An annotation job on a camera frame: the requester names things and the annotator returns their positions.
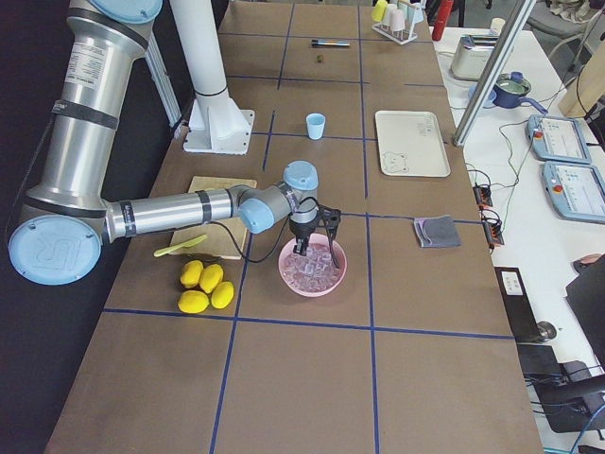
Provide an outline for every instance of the blue framed tablet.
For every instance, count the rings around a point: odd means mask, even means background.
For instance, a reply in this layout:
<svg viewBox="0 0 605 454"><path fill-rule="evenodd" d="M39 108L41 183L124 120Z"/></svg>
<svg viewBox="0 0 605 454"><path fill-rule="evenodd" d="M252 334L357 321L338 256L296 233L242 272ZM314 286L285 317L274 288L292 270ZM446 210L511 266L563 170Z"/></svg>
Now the blue framed tablet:
<svg viewBox="0 0 605 454"><path fill-rule="evenodd" d="M532 115L527 121L531 149L542 161L591 164L586 139L575 118Z"/></svg>
<svg viewBox="0 0 605 454"><path fill-rule="evenodd" d="M605 182L595 166L546 161L546 191L562 218L605 223Z"/></svg>

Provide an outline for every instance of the black pen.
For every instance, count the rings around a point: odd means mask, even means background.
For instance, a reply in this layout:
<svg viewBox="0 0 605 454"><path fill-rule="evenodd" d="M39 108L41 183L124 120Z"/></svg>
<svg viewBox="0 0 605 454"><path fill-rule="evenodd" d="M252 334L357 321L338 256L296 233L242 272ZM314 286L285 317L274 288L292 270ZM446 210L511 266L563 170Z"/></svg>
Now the black pen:
<svg viewBox="0 0 605 454"><path fill-rule="evenodd" d="M334 41L334 40L311 40L313 47L349 47L351 43L348 41Z"/></svg>

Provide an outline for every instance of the cooking pot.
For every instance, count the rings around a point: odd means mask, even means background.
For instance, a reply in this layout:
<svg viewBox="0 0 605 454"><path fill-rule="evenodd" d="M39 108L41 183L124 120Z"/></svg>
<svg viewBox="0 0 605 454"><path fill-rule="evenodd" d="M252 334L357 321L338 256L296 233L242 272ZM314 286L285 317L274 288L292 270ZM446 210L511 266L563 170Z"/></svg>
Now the cooking pot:
<svg viewBox="0 0 605 454"><path fill-rule="evenodd" d="M510 74L501 74L493 86L495 90L495 100L493 104L506 109L519 107L522 102L528 102L535 107L541 114L548 114L538 101L526 95L531 91L531 84L524 79L523 74L513 71Z"/></svg>

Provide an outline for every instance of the yellow lemon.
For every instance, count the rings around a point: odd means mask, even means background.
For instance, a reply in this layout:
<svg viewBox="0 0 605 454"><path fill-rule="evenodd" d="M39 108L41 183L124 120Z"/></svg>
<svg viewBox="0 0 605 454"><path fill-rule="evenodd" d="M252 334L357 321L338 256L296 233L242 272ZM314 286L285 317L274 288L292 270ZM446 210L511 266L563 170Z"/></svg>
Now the yellow lemon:
<svg viewBox="0 0 605 454"><path fill-rule="evenodd" d="M199 277L204 269L204 265L199 260L191 260L185 263L181 270L181 284L185 288L193 288L199 282Z"/></svg>
<svg viewBox="0 0 605 454"><path fill-rule="evenodd" d="M186 314L199 314L209 304L208 295L199 290L186 290L179 298L179 309Z"/></svg>
<svg viewBox="0 0 605 454"><path fill-rule="evenodd" d="M210 304L215 309L224 309L232 301L234 295L233 283L229 281L221 282L213 291Z"/></svg>
<svg viewBox="0 0 605 454"><path fill-rule="evenodd" d="M206 293L212 293L218 284L223 280L223 267L217 263L205 268L199 278L199 286Z"/></svg>

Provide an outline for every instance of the cutting board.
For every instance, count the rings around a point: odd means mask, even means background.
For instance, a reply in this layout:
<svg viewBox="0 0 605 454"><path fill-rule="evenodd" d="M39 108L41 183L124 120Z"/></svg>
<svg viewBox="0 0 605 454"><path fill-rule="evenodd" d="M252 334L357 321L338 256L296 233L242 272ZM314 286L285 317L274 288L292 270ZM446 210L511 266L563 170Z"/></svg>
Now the cutting board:
<svg viewBox="0 0 605 454"><path fill-rule="evenodd" d="M211 189L224 189L227 187L236 186L238 184L244 184L249 187L256 187L255 180L244 180L239 178L217 178L217 177L193 177L191 185L189 186L189 192L196 192L201 190ZM222 219L219 221L229 228L233 237L235 238L237 245L240 250L244 248L244 242L246 241L247 229L240 218ZM179 254L203 254L211 255L213 257L222 257L228 259L239 259L241 255L234 247L229 234L225 232L219 225L204 224L196 227L189 227L186 229L179 230L174 233L170 245L179 244L188 239L194 238L206 234L208 237L203 240L200 244L192 248L178 249L171 255Z"/></svg>

